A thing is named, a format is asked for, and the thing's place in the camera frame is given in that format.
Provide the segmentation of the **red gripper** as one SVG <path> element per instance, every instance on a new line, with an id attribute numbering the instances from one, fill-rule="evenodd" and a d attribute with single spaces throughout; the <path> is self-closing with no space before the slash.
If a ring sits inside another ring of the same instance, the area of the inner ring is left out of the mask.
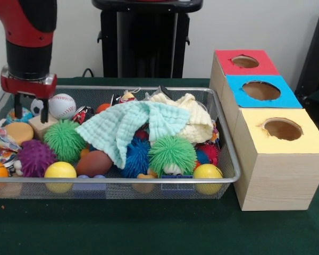
<path id="1" fill-rule="evenodd" d="M 57 85 L 57 75 L 49 74 L 41 80 L 22 80 L 13 77 L 9 73 L 8 66 L 1 70 L 1 87 L 2 90 L 14 95 L 14 114 L 16 118 L 22 118 L 22 105 L 20 94 L 34 96 L 41 99 L 43 109 L 41 110 L 40 120 L 42 123 L 48 122 L 49 104 L 48 99 L 53 95 Z"/>

